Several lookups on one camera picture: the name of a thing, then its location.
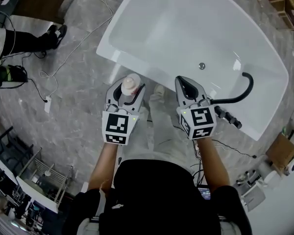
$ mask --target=white bottle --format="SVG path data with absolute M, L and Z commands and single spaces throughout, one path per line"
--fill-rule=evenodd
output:
M 121 91 L 125 96 L 135 95 L 141 85 L 141 78 L 139 75 L 132 73 L 128 75 L 122 82 Z

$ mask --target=wooden cabinet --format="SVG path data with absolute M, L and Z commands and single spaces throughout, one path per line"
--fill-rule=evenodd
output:
M 57 16 L 63 1 L 64 0 L 19 0 L 13 14 L 63 24 L 64 19 Z

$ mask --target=bathtub drain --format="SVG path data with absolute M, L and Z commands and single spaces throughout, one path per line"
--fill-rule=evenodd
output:
M 200 64 L 199 64 L 199 68 L 200 68 L 201 70 L 204 70 L 204 69 L 206 68 L 205 63 L 200 63 Z

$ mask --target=sneaker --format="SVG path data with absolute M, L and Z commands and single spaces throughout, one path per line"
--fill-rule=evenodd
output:
M 153 90 L 153 93 L 158 94 L 160 96 L 164 96 L 165 91 L 166 91 L 166 89 L 164 86 L 162 86 L 161 84 L 157 84 L 155 86 L 155 89 Z
M 49 29 L 47 30 L 47 34 L 50 35 L 50 33 L 55 33 L 58 30 L 58 27 L 56 25 L 51 25 Z
M 55 32 L 55 34 L 57 35 L 57 38 L 58 38 L 58 42 L 53 49 L 57 49 L 59 47 L 62 39 L 67 34 L 67 31 L 68 31 L 68 27 L 64 24 Z

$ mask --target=black handle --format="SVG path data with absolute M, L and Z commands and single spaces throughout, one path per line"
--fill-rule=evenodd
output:
M 215 107 L 215 113 L 218 115 L 219 118 L 225 117 L 225 111 L 220 108 L 220 106 Z
M 236 120 L 236 121 L 234 122 L 234 126 L 235 126 L 236 128 L 238 128 L 238 129 L 241 129 L 241 127 L 242 127 L 243 125 L 242 125 L 241 122 L 239 122 L 238 120 Z
M 243 94 L 241 94 L 240 96 L 238 97 L 235 97 L 235 98 L 228 98 L 228 99 L 211 99 L 210 100 L 210 104 L 233 104 L 233 103 L 237 103 L 237 102 L 240 102 L 242 101 L 244 98 L 246 98 L 251 90 L 253 89 L 254 87 L 254 79 L 253 77 L 247 73 L 247 72 L 243 72 L 242 73 L 242 76 L 243 77 L 247 77 L 249 79 L 249 86 L 248 88 L 246 89 L 245 92 L 243 92 Z
M 236 118 L 233 117 L 231 114 L 229 114 L 228 112 L 225 113 L 225 119 L 229 121 L 230 124 L 235 123 Z

